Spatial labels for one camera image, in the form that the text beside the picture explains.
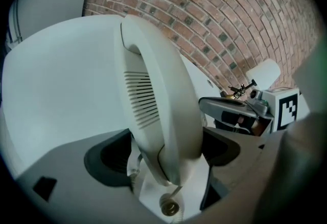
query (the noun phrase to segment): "white handle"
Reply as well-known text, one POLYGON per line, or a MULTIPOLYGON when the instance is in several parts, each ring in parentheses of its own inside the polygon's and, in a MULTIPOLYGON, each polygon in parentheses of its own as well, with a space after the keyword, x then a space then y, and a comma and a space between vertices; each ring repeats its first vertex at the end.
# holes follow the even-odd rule
POLYGON ((160 171, 155 167, 154 161, 159 160, 159 166, 168 181, 182 186, 201 156, 202 145, 200 109, 189 74, 171 42, 156 26, 146 20, 127 15, 122 21, 121 35, 124 48, 129 51, 123 50, 125 63, 120 63, 118 69, 120 73, 123 69, 125 74, 149 75, 151 83, 148 87, 153 89, 158 111, 158 117, 155 117, 158 120, 151 125, 140 129, 137 122, 132 120, 130 129, 141 152, 148 158, 145 158, 148 166, 152 165, 149 166, 152 173, 160 171), (139 67, 141 60, 145 64, 143 68, 139 67))

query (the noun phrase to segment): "white robot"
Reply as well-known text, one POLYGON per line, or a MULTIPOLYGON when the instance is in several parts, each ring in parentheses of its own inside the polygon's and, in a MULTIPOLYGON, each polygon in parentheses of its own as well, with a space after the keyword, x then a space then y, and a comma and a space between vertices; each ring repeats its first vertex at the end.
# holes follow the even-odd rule
POLYGON ((64 21, 5 59, 1 153, 53 222, 251 223, 294 177, 278 177, 278 158, 317 165, 292 145, 298 131, 307 140, 314 121, 321 140, 325 127, 324 117, 305 117, 299 89, 268 89, 278 71, 270 82, 250 71, 246 102, 221 98, 143 19, 64 21))

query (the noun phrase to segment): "curved white surface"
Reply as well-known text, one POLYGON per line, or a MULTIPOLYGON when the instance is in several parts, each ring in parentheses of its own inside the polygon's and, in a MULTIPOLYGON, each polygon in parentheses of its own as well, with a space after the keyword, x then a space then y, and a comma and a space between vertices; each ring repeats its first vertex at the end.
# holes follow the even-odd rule
MULTIPOLYGON (((127 127, 112 49, 112 30, 121 20, 100 15, 64 21, 7 55, 3 112, 19 155, 19 163, 13 162, 17 176, 57 146, 127 127)), ((199 69, 182 60, 198 98, 219 96, 199 69)))
POLYGON ((249 82, 251 82, 252 79, 255 80, 256 86, 254 88, 264 91, 276 81, 280 74, 281 70, 278 64, 274 60, 268 58, 258 66, 247 71, 246 77, 249 82))
MULTIPOLYGON (((189 73, 198 100, 202 97, 220 98, 221 96, 219 88, 187 58, 185 58, 183 55, 181 55, 181 58, 189 73)), ((214 118, 208 115, 205 115, 205 118, 207 120, 208 127, 216 127, 214 124, 214 118)))

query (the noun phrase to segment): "vent slot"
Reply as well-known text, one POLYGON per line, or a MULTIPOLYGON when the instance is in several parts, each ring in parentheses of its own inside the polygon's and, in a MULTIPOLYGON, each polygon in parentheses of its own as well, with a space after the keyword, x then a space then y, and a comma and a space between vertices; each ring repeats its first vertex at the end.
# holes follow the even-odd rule
POLYGON ((139 129, 159 120, 157 103, 148 73, 125 72, 125 83, 139 129))

